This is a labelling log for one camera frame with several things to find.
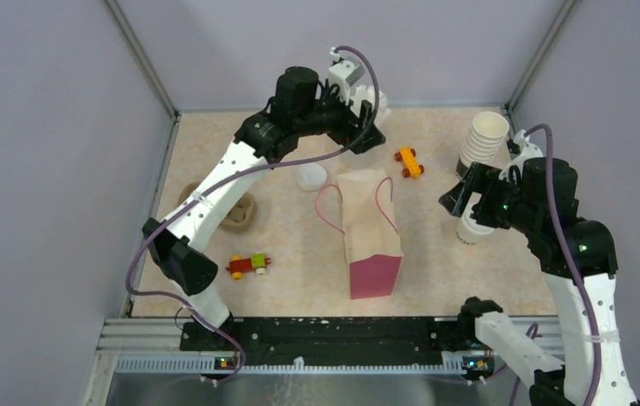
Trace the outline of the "white paper cup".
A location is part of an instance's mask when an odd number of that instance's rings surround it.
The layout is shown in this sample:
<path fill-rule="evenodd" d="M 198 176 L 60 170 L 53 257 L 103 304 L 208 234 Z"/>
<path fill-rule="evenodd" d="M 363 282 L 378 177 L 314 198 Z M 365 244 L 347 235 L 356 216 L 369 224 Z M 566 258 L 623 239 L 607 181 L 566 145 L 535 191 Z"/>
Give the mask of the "white paper cup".
<path fill-rule="evenodd" d="M 495 228 L 478 224 L 471 218 L 472 210 L 467 208 L 460 216 L 455 235 L 465 245 L 476 245 L 479 241 L 491 235 Z"/>

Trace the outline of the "paper cakes gift bag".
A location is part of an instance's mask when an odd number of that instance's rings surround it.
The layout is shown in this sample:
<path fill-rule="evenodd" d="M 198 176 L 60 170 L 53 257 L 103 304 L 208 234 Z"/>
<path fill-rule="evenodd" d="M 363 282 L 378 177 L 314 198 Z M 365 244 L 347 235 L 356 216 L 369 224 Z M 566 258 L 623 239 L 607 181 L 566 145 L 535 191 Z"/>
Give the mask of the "paper cakes gift bag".
<path fill-rule="evenodd" d="M 335 189 L 341 223 L 328 220 L 320 199 Z M 393 201 L 394 183 L 384 169 L 363 169 L 338 175 L 319 189 L 315 213 L 343 236 L 351 300 L 390 296 L 395 290 L 404 254 Z"/>

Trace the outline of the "brown pulp cup carrier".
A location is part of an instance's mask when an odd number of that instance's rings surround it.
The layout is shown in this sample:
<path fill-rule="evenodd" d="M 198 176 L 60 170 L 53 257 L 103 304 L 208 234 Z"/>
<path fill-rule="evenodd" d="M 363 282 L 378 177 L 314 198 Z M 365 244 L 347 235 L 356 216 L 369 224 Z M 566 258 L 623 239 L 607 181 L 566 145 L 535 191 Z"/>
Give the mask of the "brown pulp cup carrier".
<path fill-rule="evenodd" d="M 183 206 L 199 186 L 200 181 L 187 184 L 178 195 L 177 204 Z M 257 211 L 258 204 L 255 198 L 249 192 L 246 192 L 227 212 L 217 227 L 231 233 L 243 233 L 254 223 Z"/>

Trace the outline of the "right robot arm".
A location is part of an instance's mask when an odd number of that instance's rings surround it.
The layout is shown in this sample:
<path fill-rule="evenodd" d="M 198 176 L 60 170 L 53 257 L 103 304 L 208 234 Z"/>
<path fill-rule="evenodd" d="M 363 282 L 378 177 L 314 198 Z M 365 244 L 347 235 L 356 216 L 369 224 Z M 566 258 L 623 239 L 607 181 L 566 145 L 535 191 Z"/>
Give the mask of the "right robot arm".
<path fill-rule="evenodd" d="M 474 163 L 440 205 L 528 242 L 550 287 L 563 355 L 547 354 L 494 301 L 471 297 L 457 317 L 467 348 L 494 350 L 528 388 L 534 405 L 637 405 L 615 318 L 617 255 L 609 229 L 577 214 L 577 171 L 561 159 L 525 161 L 517 179 Z"/>

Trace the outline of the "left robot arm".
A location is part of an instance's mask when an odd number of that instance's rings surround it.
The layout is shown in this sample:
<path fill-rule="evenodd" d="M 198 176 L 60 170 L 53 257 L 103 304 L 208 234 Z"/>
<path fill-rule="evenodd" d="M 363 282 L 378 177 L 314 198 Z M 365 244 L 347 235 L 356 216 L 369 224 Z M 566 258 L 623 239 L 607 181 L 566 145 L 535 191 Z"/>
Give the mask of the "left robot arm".
<path fill-rule="evenodd" d="M 374 88 L 379 86 L 370 66 L 351 67 L 348 61 L 332 64 L 325 80 L 310 68 L 286 69 L 265 107 L 241 123 L 222 158 L 191 195 L 165 218 L 150 218 L 143 226 L 145 249 L 177 289 L 171 298 L 202 325 L 200 339 L 208 347 L 222 349 L 232 339 L 227 323 L 231 312 L 215 285 L 219 266 L 204 253 L 212 234 L 270 170 L 314 163 L 346 151 L 359 155 L 385 142 L 375 126 L 380 93 L 353 111 L 353 86 L 364 74 L 369 74 Z M 338 150 L 321 158 L 286 160 L 301 138 L 322 134 L 338 144 Z"/>

